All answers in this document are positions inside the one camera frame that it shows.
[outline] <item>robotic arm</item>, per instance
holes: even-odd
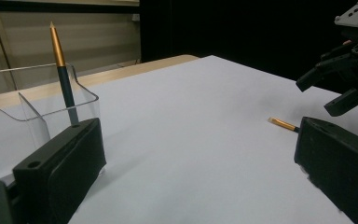
[[[300,77],[296,84],[301,91],[323,80],[326,76],[338,72],[348,82],[358,77],[358,2],[341,16],[335,24],[342,27],[342,35],[351,43],[340,46],[321,56],[321,61]],[[352,88],[324,106],[333,116],[340,116],[358,106],[358,89]]]

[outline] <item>pen on table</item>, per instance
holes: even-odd
[[[60,39],[58,38],[57,31],[54,27],[53,22],[51,22],[50,24],[50,31],[51,31],[51,40],[53,44],[54,56],[56,59],[57,71],[60,79],[63,100],[65,101],[65,106],[67,108],[72,107],[75,106],[74,95],[72,93],[71,82],[69,81],[68,71],[66,70],[65,59],[63,58]],[[68,114],[72,125],[79,122],[75,107],[68,109]]]
[[[285,128],[285,129],[293,131],[295,133],[298,133],[298,131],[299,131],[298,127],[296,127],[295,125],[287,123],[287,122],[285,122],[283,120],[280,120],[280,119],[269,118],[268,121],[273,123],[273,124],[275,124],[275,125],[281,126],[281,127]]]

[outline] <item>white tabletop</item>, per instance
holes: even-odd
[[[294,163],[302,117],[358,134],[336,93],[214,56],[89,88],[100,96],[105,173],[70,223],[352,223]]]

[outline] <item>transparent container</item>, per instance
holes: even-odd
[[[75,101],[71,107],[65,106],[54,63],[0,70],[9,72],[15,83],[29,76],[37,80],[17,91],[18,101],[0,107],[0,179],[7,184],[14,180],[14,166],[72,125],[71,111],[78,121],[100,117],[98,96],[78,82],[71,64],[66,68]]]

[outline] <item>beige wall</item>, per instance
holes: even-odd
[[[139,22],[132,21],[131,14],[0,12],[1,45],[10,67],[55,63],[51,21],[61,40],[65,60],[78,73],[141,57]],[[55,75],[20,74],[15,79],[23,89],[46,83],[51,76]]]

